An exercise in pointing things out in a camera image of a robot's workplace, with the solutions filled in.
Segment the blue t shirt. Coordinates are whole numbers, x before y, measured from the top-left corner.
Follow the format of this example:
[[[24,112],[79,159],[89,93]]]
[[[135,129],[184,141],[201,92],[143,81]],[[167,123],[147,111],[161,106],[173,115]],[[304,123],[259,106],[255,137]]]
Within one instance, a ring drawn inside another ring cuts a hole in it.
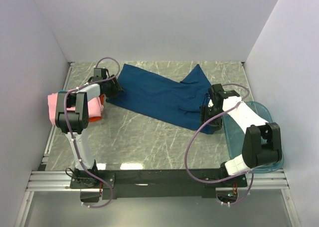
[[[203,124],[200,108],[208,102],[211,84],[200,65],[176,82],[125,64],[118,82],[123,91],[108,103],[189,130]]]

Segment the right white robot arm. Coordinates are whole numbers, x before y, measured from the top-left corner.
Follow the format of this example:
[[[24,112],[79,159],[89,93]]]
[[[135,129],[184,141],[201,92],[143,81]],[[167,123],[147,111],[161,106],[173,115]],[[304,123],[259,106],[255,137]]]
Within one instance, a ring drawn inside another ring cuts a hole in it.
[[[209,100],[200,108],[201,124],[211,132],[225,126],[223,115],[228,115],[244,134],[239,154],[221,164],[219,182],[226,187],[236,181],[236,175],[258,167],[272,166],[283,159],[281,130],[275,122],[268,122],[254,112],[235,91],[226,91],[222,84],[208,88]]]

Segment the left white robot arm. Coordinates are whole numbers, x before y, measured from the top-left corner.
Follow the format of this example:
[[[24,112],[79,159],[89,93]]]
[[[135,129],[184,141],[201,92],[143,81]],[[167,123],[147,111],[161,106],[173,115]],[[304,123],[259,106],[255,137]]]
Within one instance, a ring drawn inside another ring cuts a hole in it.
[[[75,168],[72,170],[72,181],[85,188],[94,188],[100,184],[100,176],[96,161],[89,149],[86,128],[89,124],[89,101],[100,96],[116,97],[123,89],[115,75],[110,75],[106,68],[95,68],[93,76],[83,88],[68,93],[60,91],[57,94],[55,110],[55,125],[68,139]]]

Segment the folded orange t shirt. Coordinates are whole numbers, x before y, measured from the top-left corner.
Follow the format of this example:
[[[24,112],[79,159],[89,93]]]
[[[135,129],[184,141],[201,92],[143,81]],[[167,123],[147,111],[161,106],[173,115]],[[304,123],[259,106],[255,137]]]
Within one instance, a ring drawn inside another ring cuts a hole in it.
[[[88,102],[89,122],[96,122],[102,119],[104,110],[104,95],[95,97]]]

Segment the folded pink t shirt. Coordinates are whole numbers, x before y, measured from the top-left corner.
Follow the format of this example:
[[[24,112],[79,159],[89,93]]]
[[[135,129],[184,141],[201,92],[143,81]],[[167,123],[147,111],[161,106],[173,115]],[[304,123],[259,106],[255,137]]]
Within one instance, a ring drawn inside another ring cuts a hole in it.
[[[47,96],[49,119],[52,125],[55,125],[55,114],[57,106],[58,93],[52,93]],[[96,122],[102,119],[104,98],[101,96],[95,97],[88,102],[89,122]]]

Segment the teal plastic bin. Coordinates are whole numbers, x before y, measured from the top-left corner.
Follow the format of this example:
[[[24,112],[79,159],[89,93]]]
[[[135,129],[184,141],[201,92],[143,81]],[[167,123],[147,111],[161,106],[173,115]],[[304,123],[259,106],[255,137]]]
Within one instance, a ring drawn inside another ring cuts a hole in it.
[[[255,101],[249,101],[246,104],[258,116],[267,122],[273,122],[270,112],[264,105]],[[245,134],[230,115],[225,114],[222,119],[229,156],[230,159],[234,159],[242,152]],[[284,160],[284,153],[282,153],[282,159],[279,162],[254,168],[253,172],[254,174],[265,174],[277,171],[282,168]]]

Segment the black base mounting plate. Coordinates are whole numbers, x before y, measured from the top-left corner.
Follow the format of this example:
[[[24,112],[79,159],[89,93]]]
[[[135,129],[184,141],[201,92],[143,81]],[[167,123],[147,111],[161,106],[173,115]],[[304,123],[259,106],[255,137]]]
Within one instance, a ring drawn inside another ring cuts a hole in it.
[[[215,198],[217,188],[247,187],[245,175],[223,182],[225,178],[220,169],[192,169],[194,180],[186,170],[99,170],[98,177],[104,182],[85,188],[70,182],[70,189],[82,190],[81,200],[97,202],[98,196],[106,200],[117,198],[155,198],[155,197],[202,197]]]

